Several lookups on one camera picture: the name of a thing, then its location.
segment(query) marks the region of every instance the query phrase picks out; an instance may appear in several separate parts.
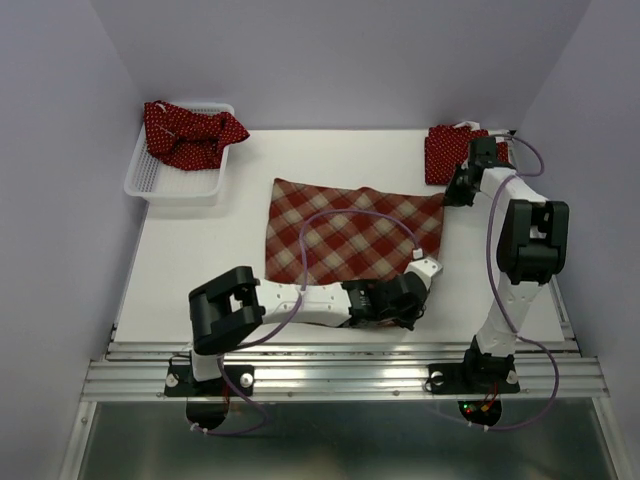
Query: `plastic laundry basket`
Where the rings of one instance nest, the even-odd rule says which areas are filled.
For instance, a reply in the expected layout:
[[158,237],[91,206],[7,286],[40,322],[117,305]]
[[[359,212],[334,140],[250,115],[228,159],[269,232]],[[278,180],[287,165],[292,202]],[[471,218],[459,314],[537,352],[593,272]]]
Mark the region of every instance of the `plastic laundry basket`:
[[[234,113],[233,107],[224,103],[175,103],[174,105],[207,115],[221,112]],[[124,191],[128,195],[142,197],[154,205],[212,205],[222,187],[229,155],[228,149],[228,146],[225,147],[220,168],[217,170],[188,172],[180,170],[165,165],[149,154],[143,124],[127,171]]]

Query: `brown checkered cloth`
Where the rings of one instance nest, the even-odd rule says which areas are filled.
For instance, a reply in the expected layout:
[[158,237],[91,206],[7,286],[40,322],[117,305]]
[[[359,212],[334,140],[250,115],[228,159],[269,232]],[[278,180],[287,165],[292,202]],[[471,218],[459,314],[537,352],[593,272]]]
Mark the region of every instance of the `brown checkered cloth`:
[[[266,278],[302,283],[298,235],[304,221],[325,210],[371,210],[403,222],[425,254],[437,258],[442,236],[442,194],[430,197],[381,193],[371,188],[346,190],[275,179],[269,208]],[[305,234],[309,285],[354,279],[389,280],[411,260],[413,241],[392,221],[358,214],[320,217]]]

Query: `polka dot fabric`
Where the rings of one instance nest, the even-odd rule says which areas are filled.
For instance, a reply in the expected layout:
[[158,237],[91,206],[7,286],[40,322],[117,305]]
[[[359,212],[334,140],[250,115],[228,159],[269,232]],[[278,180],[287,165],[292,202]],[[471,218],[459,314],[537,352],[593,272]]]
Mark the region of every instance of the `polka dot fabric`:
[[160,101],[144,104],[144,128],[148,152],[181,170],[220,168],[224,147],[249,137],[228,112],[205,115]]
[[[456,165],[462,165],[469,154],[469,141],[489,134],[487,130],[471,130],[464,126],[438,125],[429,129],[424,140],[424,177],[427,185],[448,185]],[[498,143],[498,159],[509,162],[509,147]]]

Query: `red polka dot cloth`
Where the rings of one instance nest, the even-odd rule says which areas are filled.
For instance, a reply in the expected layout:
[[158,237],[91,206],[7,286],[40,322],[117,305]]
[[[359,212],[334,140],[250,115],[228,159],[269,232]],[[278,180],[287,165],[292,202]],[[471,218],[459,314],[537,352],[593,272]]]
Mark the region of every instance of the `red polka dot cloth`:
[[[424,139],[424,178],[427,185],[448,185],[456,165],[462,165],[469,154],[469,141],[489,134],[470,126],[438,125],[429,129]],[[509,162],[509,147],[498,143],[498,159]]]
[[[430,197],[346,190],[292,183],[276,178],[266,239],[266,278],[302,283],[298,235],[317,212],[357,208],[391,215],[413,231],[423,251],[438,256],[443,194]],[[390,280],[411,260],[413,241],[394,222],[370,215],[338,214],[316,219],[305,230],[310,285],[353,279]]]
[[160,101],[144,104],[144,128],[149,153],[181,170],[220,168],[224,147],[249,137],[228,112],[205,115]]

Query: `red plaid fabric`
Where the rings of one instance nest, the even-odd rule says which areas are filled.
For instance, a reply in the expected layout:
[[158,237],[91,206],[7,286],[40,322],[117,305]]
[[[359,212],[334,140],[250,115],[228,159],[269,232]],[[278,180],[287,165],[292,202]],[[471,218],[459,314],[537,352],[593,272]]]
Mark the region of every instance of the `red plaid fabric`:
[[220,168],[224,147],[249,137],[229,112],[205,115],[167,102],[144,104],[144,129],[149,153],[181,170]]
[[[489,135],[487,130],[471,130],[471,127],[454,128],[453,125],[438,125],[429,129],[424,139],[424,178],[427,185],[448,185],[456,171],[469,155],[469,142]],[[498,143],[498,159],[509,161],[509,147]]]
[[[277,178],[267,226],[266,278],[301,283],[298,234],[302,224],[314,213],[340,208],[391,215],[415,233],[426,254],[437,257],[442,236],[442,196],[316,187]],[[320,217],[307,228],[304,238],[310,285],[358,278],[389,280],[404,272],[413,250],[413,242],[405,231],[390,220],[370,215]]]

